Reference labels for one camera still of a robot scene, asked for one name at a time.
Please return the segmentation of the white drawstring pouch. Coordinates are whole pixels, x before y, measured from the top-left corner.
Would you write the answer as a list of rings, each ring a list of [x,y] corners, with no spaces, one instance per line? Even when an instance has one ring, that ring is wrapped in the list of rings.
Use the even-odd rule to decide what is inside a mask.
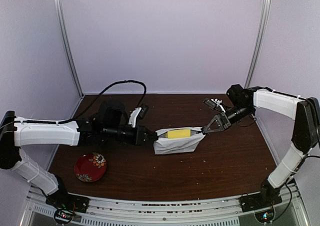
[[[167,133],[171,131],[186,130],[190,131],[188,137],[168,138]],[[205,134],[201,127],[180,127],[159,129],[156,131],[158,139],[153,143],[154,153],[156,155],[168,155],[177,153],[194,152]]]

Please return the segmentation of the yellow sponge block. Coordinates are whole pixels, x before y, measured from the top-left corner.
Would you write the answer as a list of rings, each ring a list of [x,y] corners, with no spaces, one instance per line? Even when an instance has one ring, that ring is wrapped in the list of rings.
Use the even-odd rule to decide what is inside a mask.
[[[165,136],[168,139],[188,138],[191,136],[191,129],[174,129],[167,131]]]

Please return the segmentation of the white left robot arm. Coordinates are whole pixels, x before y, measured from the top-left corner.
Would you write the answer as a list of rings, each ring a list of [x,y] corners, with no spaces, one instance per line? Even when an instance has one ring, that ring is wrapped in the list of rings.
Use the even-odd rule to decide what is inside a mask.
[[[85,119],[47,121],[17,117],[8,111],[0,124],[0,167],[12,170],[38,186],[61,208],[72,204],[61,178],[49,173],[22,149],[25,145],[87,146],[114,139],[141,146],[158,139],[156,132],[138,125],[148,111],[146,105],[137,107],[130,115],[118,101],[104,101],[97,113]]]

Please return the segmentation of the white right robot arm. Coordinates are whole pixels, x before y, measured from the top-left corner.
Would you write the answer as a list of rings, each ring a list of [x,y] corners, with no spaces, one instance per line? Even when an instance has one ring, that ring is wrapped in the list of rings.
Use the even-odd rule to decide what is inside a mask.
[[[256,196],[258,205],[266,207],[299,171],[313,148],[320,144],[320,104],[314,97],[303,98],[260,86],[243,88],[234,84],[226,95],[231,107],[218,99],[204,100],[204,104],[218,113],[202,128],[203,134],[225,131],[243,118],[255,115],[259,126],[265,127],[264,136],[288,134],[282,140],[288,145]]]

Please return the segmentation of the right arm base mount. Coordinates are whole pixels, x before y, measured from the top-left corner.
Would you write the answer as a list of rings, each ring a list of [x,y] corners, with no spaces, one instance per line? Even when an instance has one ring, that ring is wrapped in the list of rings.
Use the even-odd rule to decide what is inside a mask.
[[[239,198],[241,210],[243,213],[269,208],[282,202],[281,196],[275,196],[271,199],[263,199],[262,193],[244,194]]]

